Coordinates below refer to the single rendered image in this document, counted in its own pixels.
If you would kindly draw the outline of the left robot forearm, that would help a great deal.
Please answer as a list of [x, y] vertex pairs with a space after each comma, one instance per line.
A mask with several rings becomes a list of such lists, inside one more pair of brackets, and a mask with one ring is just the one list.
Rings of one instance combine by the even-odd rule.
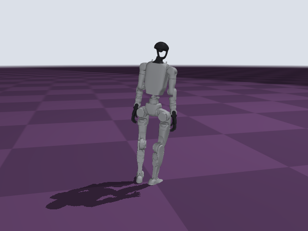
[[135, 103], [134, 103], [134, 106], [135, 104], [137, 103], [139, 106], [138, 108], [140, 108], [141, 106], [141, 100], [142, 100], [142, 95], [143, 95], [143, 91], [138, 89], [138, 87], [136, 88], [136, 98], [135, 98]]

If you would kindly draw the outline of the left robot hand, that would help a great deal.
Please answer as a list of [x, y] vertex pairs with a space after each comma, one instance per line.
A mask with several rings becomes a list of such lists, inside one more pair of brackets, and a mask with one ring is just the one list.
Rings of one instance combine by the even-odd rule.
[[137, 114], [136, 114], [136, 113], [137, 113], [137, 109], [139, 109], [138, 106], [139, 106], [139, 105], [136, 103], [135, 106], [133, 107], [134, 110], [133, 110], [133, 112], [132, 112], [132, 117], [131, 117], [131, 120], [132, 120], [133, 123], [136, 123], [136, 122], [137, 122], [137, 121], [135, 120], [135, 117], [138, 118], [138, 117], [137, 117]]

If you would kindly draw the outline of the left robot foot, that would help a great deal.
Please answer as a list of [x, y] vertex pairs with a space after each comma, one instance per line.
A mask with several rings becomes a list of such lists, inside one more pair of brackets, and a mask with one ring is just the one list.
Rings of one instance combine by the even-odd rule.
[[142, 183], [142, 179], [143, 179], [143, 177], [144, 177], [144, 172], [142, 171], [142, 176], [139, 174], [139, 176], [138, 176], [138, 172], [137, 172], [137, 175], [136, 175], [136, 182], [137, 183]]

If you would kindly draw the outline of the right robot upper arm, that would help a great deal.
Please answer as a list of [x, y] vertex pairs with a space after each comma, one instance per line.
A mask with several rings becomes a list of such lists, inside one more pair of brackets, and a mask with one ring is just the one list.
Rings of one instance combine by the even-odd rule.
[[167, 93], [169, 96], [173, 96], [173, 90], [175, 89], [176, 85], [177, 69], [167, 65], [167, 73], [169, 74]]

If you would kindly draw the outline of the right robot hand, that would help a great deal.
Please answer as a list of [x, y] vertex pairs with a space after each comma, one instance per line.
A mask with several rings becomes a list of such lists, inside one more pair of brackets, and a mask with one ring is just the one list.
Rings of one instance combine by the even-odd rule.
[[176, 111], [172, 111], [171, 117], [172, 117], [172, 124], [171, 124], [170, 126], [173, 125], [173, 128], [170, 130], [170, 132], [172, 132], [172, 131], [174, 131], [174, 130], [176, 129], [176, 124], [177, 124], [177, 119], [176, 119], [177, 115], [176, 115]]

